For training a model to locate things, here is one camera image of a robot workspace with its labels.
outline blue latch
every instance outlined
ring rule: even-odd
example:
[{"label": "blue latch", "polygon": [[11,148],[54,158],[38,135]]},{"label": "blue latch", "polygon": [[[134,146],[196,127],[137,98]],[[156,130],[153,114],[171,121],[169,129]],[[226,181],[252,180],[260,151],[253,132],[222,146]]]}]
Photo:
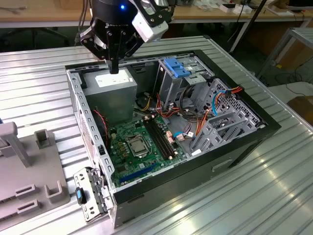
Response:
[{"label": "blue latch", "polygon": [[166,58],[164,63],[174,73],[175,77],[186,77],[191,75],[190,71],[185,70],[182,63],[178,62],[175,58]]}]

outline vent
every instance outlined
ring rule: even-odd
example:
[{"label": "vent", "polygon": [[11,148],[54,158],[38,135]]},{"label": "vent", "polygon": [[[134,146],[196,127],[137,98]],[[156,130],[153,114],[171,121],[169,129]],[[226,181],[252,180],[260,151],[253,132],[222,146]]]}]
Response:
[{"label": "vent", "polygon": [[85,146],[87,148],[89,156],[94,161],[93,142],[92,142],[92,139],[91,139],[91,137],[89,135],[87,125],[86,125],[85,120],[82,117],[82,115],[80,115],[80,121],[81,121],[81,125],[80,126],[82,128],[83,140],[85,142]]}]

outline sticker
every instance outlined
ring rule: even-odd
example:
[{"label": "sticker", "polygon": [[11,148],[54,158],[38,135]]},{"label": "sticker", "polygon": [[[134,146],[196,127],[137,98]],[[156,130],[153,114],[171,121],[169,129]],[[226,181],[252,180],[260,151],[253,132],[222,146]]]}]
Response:
[{"label": "sticker", "polygon": [[200,149],[196,150],[196,151],[193,152],[191,155],[192,155],[192,156],[195,156],[195,155],[197,155],[197,154],[199,154],[199,153],[201,153],[201,150],[200,150]]},{"label": "sticker", "polygon": [[144,9],[148,13],[148,15],[153,15],[155,13],[152,7],[144,7]]},{"label": "sticker", "polygon": [[120,70],[118,74],[108,73],[98,75],[95,79],[99,87],[107,87],[133,81],[133,79],[129,77],[125,70]]},{"label": "sticker", "polygon": [[187,134],[187,136],[189,136],[189,137],[193,137],[193,136],[194,136],[194,133],[193,133],[193,132],[191,132],[191,131],[189,131],[189,132],[188,132],[188,134]]}]

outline aluminum table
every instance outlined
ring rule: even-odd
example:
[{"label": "aluminum table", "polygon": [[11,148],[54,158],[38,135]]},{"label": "aluminum table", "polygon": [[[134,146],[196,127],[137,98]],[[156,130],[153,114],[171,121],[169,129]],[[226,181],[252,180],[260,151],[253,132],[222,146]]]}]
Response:
[{"label": "aluminum table", "polygon": [[282,58],[281,55],[285,55],[290,48],[289,44],[293,43],[295,40],[299,40],[307,47],[313,49],[313,28],[289,28],[270,53],[261,70],[256,74],[256,77],[260,78],[265,73],[278,53],[280,53],[280,55],[276,61],[279,61],[280,57]]},{"label": "aluminum table", "polygon": [[95,61],[83,47],[0,54],[0,118],[19,137],[52,130],[71,201],[0,234],[313,234],[312,127],[216,43],[204,37],[161,40],[135,56],[202,49],[282,128],[240,165],[114,230],[108,216],[89,225],[73,173],[89,166],[70,103],[65,65]]}]

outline red cable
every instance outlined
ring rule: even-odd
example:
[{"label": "red cable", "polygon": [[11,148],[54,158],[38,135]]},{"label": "red cable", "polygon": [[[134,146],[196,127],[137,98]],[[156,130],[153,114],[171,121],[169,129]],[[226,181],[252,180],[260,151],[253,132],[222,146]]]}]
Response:
[{"label": "red cable", "polygon": [[107,141],[107,147],[108,147],[108,144],[109,144],[109,138],[108,138],[108,130],[107,130],[107,125],[106,125],[106,123],[105,123],[105,121],[104,121],[104,119],[103,119],[103,116],[101,115],[101,114],[99,114],[98,113],[98,111],[96,111],[96,110],[93,110],[96,114],[98,114],[99,115],[99,117],[102,119],[102,123],[103,123],[103,125],[104,125],[104,129],[105,129],[105,132],[106,132],[106,141]]}]

